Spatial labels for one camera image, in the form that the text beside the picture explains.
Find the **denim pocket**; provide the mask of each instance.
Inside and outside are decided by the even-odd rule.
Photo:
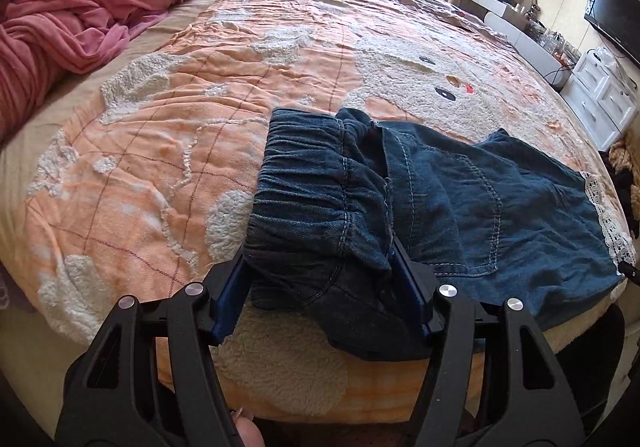
[[[468,157],[425,145],[412,134],[393,131],[388,140],[394,214],[404,221],[396,233],[410,257],[437,275],[497,271],[502,202],[481,170]]]

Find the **black flat screen tv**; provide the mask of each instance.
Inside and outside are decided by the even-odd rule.
[[[584,18],[640,67],[640,0],[589,0]]]

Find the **bed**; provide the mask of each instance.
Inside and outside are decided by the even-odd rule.
[[[500,37],[443,4],[431,6],[427,13],[394,0],[188,0],[109,64],[68,78],[49,93],[46,107],[0,154],[0,259],[46,316],[17,309],[0,316],[0,367],[46,432],[53,433],[60,412],[66,368],[118,297],[166,297],[233,255],[274,106],[329,112],[359,107],[380,120],[428,123],[468,142],[504,127],[590,173],[612,255],[632,253],[606,170],[561,97]],[[367,34],[381,36],[385,44],[358,46]],[[380,83],[367,59],[372,52],[380,59],[406,53],[409,63],[443,62],[432,77],[438,89],[412,90],[411,80],[399,82],[401,88]],[[156,60],[148,64],[151,53]],[[300,61],[306,67],[295,68]],[[203,62],[215,66],[200,74]],[[266,70],[273,75],[262,82]],[[181,115],[164,112],[159,120],[168,125],[147,135],[143,148],[130,152],[129,164],[113,159],[121,143],[106,125],[117,123],[125,134],[127,124],[149,118],[146,110],[180,103],[190,111],[188,119],[200,123],[170,127]],[[199,112],[193,104],[212,111]],[[230,129],[220,136],[219,125]],[[199,144],[213,149],[218,139],[220,152],[195,154]],[[198,165],[200,174],[194,173]],[[120,206],[98,218],[91,236],[69,232],[65,225],[77,221],[81,228],[82,218],[96,217],[104,176],[114,170],[157,176],[144,176],[146,186],[123,180],[126,192],[108,192],[105,201]],[[198,196],[192,195],[195,189],[183,189],[199,181],[196,176],[205,179]],[[150,184],[152,190],[165,189],[173,208],[144,198]],[[187,213],[193,219],[189,232]],[[186,239],[175,238],[180,231]],[[83,257],[92,257],[91,263]],[[587,330],[624,288],[620,284],[588,312],[546,332],[554,350]],[[213,356],[232,408],[308,423],[407,420],[428,362],[366,363],[331,348],[304,316],[266,315],[250,305]],[[170,383],[165,345],[159,345],[159,364],[161,380]],[[471,405],[481,369],[477,355]]]

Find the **blue denim garment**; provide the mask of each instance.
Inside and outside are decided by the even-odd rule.
[[[428,356],[388,295],[392,231],[443,283],[518,297],[543,329],[620,279],[582,176],[502,129],[469,145],[358,110],[274,110],[244,249],[253,304],[303,309],[365,358]]]

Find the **beige bed sheet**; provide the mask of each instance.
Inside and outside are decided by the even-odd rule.
[[[46,150],[50,140],[59,130],[60,126],[71,116],[73,109],[79,106],[79,104],[84,103],[92,94],[94,94],[98,86],[107,78],[111,77],[111,75],[125,66],[132,59],[149,53],[165,43],[172,35],[181,31],[190,22],[192,22],[197,14],[209,7],[213,1],[214,0],[192,0],[185,5],[176,7],[168,19],[158,26],[149,29],[145,34],[138,38],[123,55],[111,64],[93,73],[89,77],[74,78],[61,84],[52,93],[50,103],[47,107],[34,117],[34,119],[28,123],[20,134],[18,134],[18,136],[9,144],[9,146],[4,149],[0,155],[0,164],[2,166],[2,172],[4,173],[0,178],[0,257],[4,260],[9,271],[16,271],[17,265],[13,261],[14,250],[22,247],[21,243],[15,242],[14,236],[22,234],[22,228],[20,226],[22,221],[24,221],[23,199],[25,196],[26,186],[33,179],[35,165],[38,158],[44,150]],[[546,86],[546,84],[539,84],[539,86],[541,88],[546,88],[549,95],[555,94]],[[590,156],[595,155],[593,146],[588,143],[582,143],[587,141],[587,137],[575,117],[572,115],[568,107],[562,103],[562,100],[559,97],[558,110],[559,112],[562,112],[563,117],[567,117],[570,120],[570,125],[574,128],[577,138],[576,145],[580,144],[583,149],[585,147],[590,148]],[[602,164],[598,165],[594,162],[592,165],[597,169],[598,173],[604,173],[604,167]],[[613,203],[618,212],[617,216],[623,221],[620,204],[615,198],[612,186],[608,181],[606,181],[605,184],[607,198]],[[587,329],[606,310],[610,300],[615,299],[620,291],[620,289],[616,290],[616,293],[612,298],[606,298],[592,311],[585,313],[579,318],[574,319],[574,321],[571,321],[554,331],[549,332],[547,336],[552,345],[554,345],[554,348],[556,350],[559,349],[573,337]],[[28,318],[25,318],[17,313],[17,311],[13,311],[12,313],[5,314],[5,316],[2,317],[2,320],[0,321],[0,323],[2,323],[0,331],[5,326],[7,320],[9,321],[10,326],[9,332],[6,334],[0,334],[0,340],[3,340],[5,337],[7,340],[11,340],[11,337],[15,340],[17,337],[16,327],[20,327],[21,325],[24,325],[26,329],[29,330],[29,333],[33,334],[34,337],[38,336],[38,334],[42,335],[44,333],[42,329],[43,321],[40,316],[29,316]],[[44,366],[39,366],[40,369],[52,369],[52,377],[59,380],[62,380],[60,378],[60,374],[64,370],[64,364],[66,361],[72,360],[72,358],[70,359],[66,356],[68,351],[72,351],[72,348],[67,347],[67,342],[68,341],[59,339],[58,337],[47,341],[47,348],[50,348],[50,351],[54,351],[58,347],[65,349],[65,351],[58,352],[62,353],[58,356],[61,359],[59,366],[49,366],[46,361],[44,362]],[[6,363],[7,369],[10,371],[13,370],[16,373],[21,372],[20,367],[15,363],[15,359],[13,361],[8,360],[10,357],[11,355],[9,354],[3,355],[0,358],[0,361],[3,364]],[[38,358],[36,362],[42,363],[44,359],[46,359],[46,357]],[[360,364],[355,362],[355,359],[353,360],[354,365],[351,366],[353,369],[348,369],[352,374],[356,372],[354,369],[362,368]],[[392,385],[401,384],[410,388],[411,391],[409,391],[409,393],[412,393],[417,390],[420,383],[419,371],[420,369],[417,367],[412,369],[410,377],[409,375],[405,377],[406,380],[401,380],[401,377],[398,376],[391,377],[388,380],[380,379],[380,383],[382,384],[380,389],[383,390],[384,385],[387,383],[391,383]],[[364,380],[367,378],[367,373],[360,372],[360,376]],[[254,396],[252,396],[250,392],[247,392],[242,385],[234,383],[233,380],[226,380],[226,383],[225,380],[222,380],[222,382],[223,387],[225,387],[225,393],[230,402],[255,401]],[[37,388],[33,387],[33,384],[31,383],[27,383],[25,387],[27,386],[30,388],[29,391],[37,390]],[[38,400],[37,398],[33,398],[32,393],[29,393],[29,395],[26,397],[23,395],[19,396],[21,396],[23,400],[26,399],[34,402]],[[350,398],[351,403],[356,405],[356,401],[358,400],[357,395],[350,395]],[[273,406],[268,403],[263,402],[262,404],[264,405],[262,408],[262,414],[266,414],[269,417],[276,417],[279,419],[295,418],[291,413],[283,413],[278,409],[274,409]],[[405,407],[407,407],[406,404],[406,402],[398,404],[397,407],[398,409],[402,409],[402,413],[399,412],[396,419],[406,419],[404,417]],[[51,425],[55,422],[54,417],[57,417],[57,413],[60,409],[60,393],[50,391],[48,397],[42,400],[42,406],[47,409],[42,413],[37,412],[36,414],[41,416],[40,419],[45,422],[44,425],[48,428],[47,431],[50,432]],[[363,410],[354,408],[351,409],[350,412],[353,413],[350,421],[364,420],[362,417],[364,413]],[[379,415],[380,410],[378,410],[378,414],[373,413],[371,416]]]

